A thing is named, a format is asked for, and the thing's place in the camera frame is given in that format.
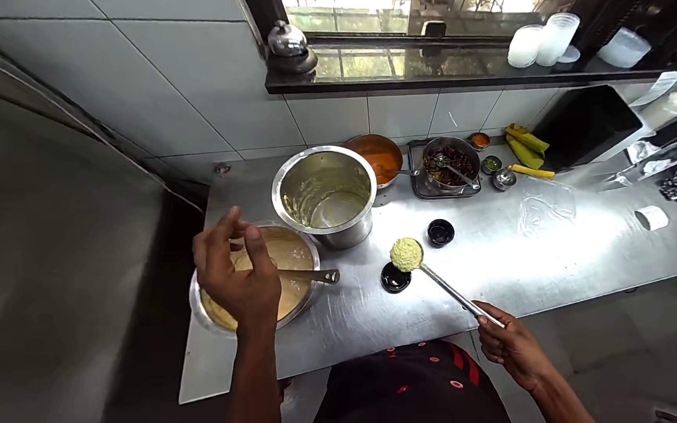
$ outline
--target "ladle handle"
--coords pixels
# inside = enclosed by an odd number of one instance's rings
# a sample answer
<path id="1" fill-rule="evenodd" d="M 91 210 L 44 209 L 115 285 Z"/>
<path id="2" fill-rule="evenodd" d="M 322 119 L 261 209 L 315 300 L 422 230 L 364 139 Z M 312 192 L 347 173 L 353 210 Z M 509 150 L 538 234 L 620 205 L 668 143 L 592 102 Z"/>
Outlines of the ladle handle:
<path id="1" fill-rule="evenodd" d="M 338 269 L 328 269 L 328 270 L 282 270 L 279 269 L 278 273 L 280 275 L 287 276 L 289 278 L 304 278 L 310 279 L 312 281 L 323 282 L 326 284 L 335 285 L 339 282 L 341 278 L 341 273 Z"/>
<path id="2" fill-rule="evenodd" d="M 497 324 L 500 327 L 505 328 L 505 325 L 503 323 L 498 322 L 493 316 L 489 315 L 488 313 L 485 313 L 485 311 L 479 308 L 477 304 L 467 300 L 464 295 L 461 295 L 458 291 L 456 291 L 451 285 L 449 285 L 446 281 L 444 281 L 443 278 L 438 276 L 435 272 L 433 272 L 432 269 L 427 267 L 426 264 L 422 263 L 420 265 L 420 269 L 422 269 L 422 271 L 425 272 L 433 281 L 437 282 L 441 288 L 443 288 L 447 293 L 449 293 L 454 298 L 454 300 L 458 301 L 459 304 L 461 304 L 461 306 L 466 309 L 466 311 L 472 313 L 472 315 L 475 316 L 475 318 L 477 318 L 477 316 L 479 315 L 483 315 L 491 322 Z"/>

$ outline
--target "bottle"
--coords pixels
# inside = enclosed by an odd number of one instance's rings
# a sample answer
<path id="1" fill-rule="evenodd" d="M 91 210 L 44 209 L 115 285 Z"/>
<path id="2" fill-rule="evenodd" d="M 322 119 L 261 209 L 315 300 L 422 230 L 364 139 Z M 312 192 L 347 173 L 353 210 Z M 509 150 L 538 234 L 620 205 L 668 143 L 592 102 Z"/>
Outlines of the bottle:
<path id="1" fill-rule="evenodd" d="M 642 110 L 641 116 L 653 130 L 662 128 L 665 123 L 677 116 L 677 91 L 654 100 Z"/>
<path id="2" fill-rule="evenodd" d="M 675 165 L 677 165 L 677 142 L 660 149 L 635 165 L 621 170 L 615 174 L 614 179 L 623 185 L 630 185 Z"/>

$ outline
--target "kitchen floor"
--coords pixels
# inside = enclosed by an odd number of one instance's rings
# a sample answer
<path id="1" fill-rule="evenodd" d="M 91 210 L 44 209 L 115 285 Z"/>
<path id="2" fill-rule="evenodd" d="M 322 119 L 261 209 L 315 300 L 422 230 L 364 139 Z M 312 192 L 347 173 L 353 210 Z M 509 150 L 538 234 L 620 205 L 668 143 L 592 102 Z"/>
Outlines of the kitchen floor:
<path id="1" fill-rule="evenodd" d="M 677 278 L 523 322 L 597 422 L 652 423 L 655 408 L 677 415 Z M 529 394 L 482 356 L 476 331 L 446 339 L 480 363 L 513 423 L 545 421 Z M 316 370 L 294 379 L 281 405 L 284 423 L 315 418 L 328 374 Z"/>

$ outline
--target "black granite shelf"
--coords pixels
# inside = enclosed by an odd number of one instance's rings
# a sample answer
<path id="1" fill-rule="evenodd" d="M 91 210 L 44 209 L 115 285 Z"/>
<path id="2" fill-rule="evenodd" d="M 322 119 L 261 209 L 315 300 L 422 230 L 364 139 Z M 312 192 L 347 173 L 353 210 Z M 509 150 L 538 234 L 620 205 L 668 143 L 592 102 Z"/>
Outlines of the black granite shelf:
<path id="1" fill-rule="evenodd" d="M 517 69 L 506 61 L 504 43 L 472 47 L 404 43 L 314 44 L 319 61 L 312 75 L 268 71 L 271 94 L 486 87 L 516 84 L 588 83 L 657 78 L 677 65 L 645 64 L 616 68 L 593 55 L 576 63 Z"/>

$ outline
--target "hand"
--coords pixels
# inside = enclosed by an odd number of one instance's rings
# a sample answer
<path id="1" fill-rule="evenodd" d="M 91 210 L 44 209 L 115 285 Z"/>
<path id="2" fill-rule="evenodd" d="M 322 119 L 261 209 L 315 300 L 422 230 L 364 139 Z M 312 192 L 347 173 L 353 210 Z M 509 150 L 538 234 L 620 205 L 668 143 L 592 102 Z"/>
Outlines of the hand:
<path id="1" fill-rule="evenodd" d="M 232 207 L 216 226 L 206 227 L 195 235 L 193 253 L 198 283 L 236 319 L 238 334 L 275 331 L 281 281 L 257 226 L 240 221 L 240 215 L 240 208 Z M 231 244 L 230 240 L 243 236 L 253 268 L 235 272 L 230 252 L 241 246 Z"/>
<path id="2" fill-rule="evenodd" d="M 502 364 L 516 383 L 531 393 L 558 374 L 535 337 L 514 316 L 488 303 L 474 303 L 505 325 L 503 329 L 484 316 L 477 317 L 487 360 Z"/>

